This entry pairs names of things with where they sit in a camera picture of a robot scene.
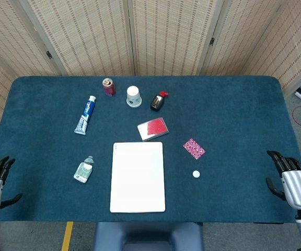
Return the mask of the blue white toothpaste tube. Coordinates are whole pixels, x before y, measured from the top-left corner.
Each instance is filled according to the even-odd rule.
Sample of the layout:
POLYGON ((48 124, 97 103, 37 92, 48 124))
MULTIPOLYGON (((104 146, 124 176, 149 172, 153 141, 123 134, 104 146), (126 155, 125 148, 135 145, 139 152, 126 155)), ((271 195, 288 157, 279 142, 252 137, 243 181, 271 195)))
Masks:
POLYGON ((86 135, 86 130, 88 127, 88 123, 90 121, 91 115, 93 113, 93 110, 96 105, 96 97, 95 96, 89 96, 89 99, 87 100, 83 113, 80 117, 80 120, 74 130, 76 134, 86 135))

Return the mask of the red ink stamp pad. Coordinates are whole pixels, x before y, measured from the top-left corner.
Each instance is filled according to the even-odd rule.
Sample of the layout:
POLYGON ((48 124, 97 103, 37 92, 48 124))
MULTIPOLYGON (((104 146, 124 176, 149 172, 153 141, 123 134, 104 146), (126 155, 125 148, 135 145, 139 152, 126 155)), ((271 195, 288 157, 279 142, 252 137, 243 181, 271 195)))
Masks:
POLYGON ((137 126, 137 129, 143 142, 169 133, 162 117, 141 123, 137 126))

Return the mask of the white magnetic board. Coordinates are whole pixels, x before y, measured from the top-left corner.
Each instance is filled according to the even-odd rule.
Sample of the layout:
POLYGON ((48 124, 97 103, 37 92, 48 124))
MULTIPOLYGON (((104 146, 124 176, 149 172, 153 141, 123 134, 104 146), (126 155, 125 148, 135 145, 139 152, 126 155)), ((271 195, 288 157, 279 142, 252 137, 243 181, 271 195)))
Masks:
POLYGON ((113 144, 110 212, 165 212, 163 144, 113 144))

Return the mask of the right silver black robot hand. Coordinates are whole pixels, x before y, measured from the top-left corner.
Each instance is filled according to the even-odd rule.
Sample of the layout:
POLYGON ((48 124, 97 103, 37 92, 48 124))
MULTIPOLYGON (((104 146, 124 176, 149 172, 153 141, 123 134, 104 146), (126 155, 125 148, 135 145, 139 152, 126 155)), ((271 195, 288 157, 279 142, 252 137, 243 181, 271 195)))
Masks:
POLYGON ((276 189, 271 178, 265 179, 270 192, 286 201, 296 210, 301 210, 301 164, 293 157, 285 157, 277 151, 267 151, 272 158, 282 182, 283 190, 276 189))

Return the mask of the pink patterned card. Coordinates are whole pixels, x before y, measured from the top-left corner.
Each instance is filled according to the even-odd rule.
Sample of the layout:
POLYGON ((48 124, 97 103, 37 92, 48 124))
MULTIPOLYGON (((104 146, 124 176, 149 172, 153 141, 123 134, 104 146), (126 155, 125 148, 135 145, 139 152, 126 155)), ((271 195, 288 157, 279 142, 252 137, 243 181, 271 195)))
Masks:
POLYGON ((205 149, 202 148, 194 139, 189 139, 183 147, 195 160, 198 160, 205 153, 205 149))

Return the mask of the green white tube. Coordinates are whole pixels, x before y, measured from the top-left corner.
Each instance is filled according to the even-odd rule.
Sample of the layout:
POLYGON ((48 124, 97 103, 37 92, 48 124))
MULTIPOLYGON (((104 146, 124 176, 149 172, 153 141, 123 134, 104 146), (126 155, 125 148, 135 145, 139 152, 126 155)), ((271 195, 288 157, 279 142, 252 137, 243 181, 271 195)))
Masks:
POLYGON ((73 178, 76 179, 78 182, 85 184, 92 173, 93 165, 93 157, 88 156, 84 161, 82 161, 79 164, 73 178))

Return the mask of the white floral paper cup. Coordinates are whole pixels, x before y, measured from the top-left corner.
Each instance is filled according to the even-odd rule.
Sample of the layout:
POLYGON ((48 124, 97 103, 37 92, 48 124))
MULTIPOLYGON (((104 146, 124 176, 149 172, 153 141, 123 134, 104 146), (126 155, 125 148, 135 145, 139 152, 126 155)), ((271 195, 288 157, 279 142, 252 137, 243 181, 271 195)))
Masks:
POLYGON ((129 86, 126 90, 126 103, 132 108, 137 108, 142 104, 140 91, 136 86, 129 86))

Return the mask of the black ink bottle red cap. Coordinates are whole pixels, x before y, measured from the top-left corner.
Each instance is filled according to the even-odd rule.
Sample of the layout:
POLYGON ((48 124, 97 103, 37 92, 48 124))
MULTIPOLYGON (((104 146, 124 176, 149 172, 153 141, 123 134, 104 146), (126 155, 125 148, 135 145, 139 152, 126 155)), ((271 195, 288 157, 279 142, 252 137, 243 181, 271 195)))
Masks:
POLYGON ((160 111, 167 96, 169 96, 169 94, 165 91, 161 91, 159 94, 157 94, 150 104, 150 109, 153 111, 160 111))

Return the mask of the blue table cloth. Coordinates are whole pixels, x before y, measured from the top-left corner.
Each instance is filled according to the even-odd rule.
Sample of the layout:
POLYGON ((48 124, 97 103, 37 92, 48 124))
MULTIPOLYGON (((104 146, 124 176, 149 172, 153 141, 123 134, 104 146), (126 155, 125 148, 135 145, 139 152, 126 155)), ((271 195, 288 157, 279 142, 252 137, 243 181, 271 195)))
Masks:
POLYGON ((271 194, 265 179, 282 185, 268 150, 300 159, 278 80, 270 76, 115 76, 105 94, 101 76, 27 76, 13 81, 0 122, 0 158, 16 161, 3 191, 15 205, 0 221, 293 222, 295 211, 271 194), (142 104, 126 103, 136 86, 142 104), (150 109, 161 91, 160 111, 150 109), (89 96, 96 97, 86 135, 74 132, 89 96), (137 126, 162 117, 166 210, 111 213, 115 142, 141 140, 137 126), (194 139, 195 160, 183 145, 194 139), (92 156, 87 182, 73 178, 92 156), (200 172, 194 178, 194 170, 200 172))

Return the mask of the red soda can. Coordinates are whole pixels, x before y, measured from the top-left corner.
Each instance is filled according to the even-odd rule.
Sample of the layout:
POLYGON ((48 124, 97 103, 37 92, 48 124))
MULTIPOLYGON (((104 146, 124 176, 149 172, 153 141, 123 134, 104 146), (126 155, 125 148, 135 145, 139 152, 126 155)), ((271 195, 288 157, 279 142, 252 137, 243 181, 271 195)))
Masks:
POLYGON ((114 96, 115 95, 115 87, 113 80, 111 78, 105 78, 102 81, 103 88, 107 96, 114 96))

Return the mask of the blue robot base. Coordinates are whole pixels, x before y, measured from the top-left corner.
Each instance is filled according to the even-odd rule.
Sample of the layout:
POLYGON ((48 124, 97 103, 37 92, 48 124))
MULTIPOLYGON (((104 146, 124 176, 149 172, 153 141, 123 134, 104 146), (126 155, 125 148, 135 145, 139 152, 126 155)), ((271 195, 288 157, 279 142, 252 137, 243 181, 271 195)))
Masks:
POLYGON ((93 251, 123 251, 136 244, 146 249, 165 243, 171 251, 204 251, 203 224, 195 222, 99 222, 93 251))

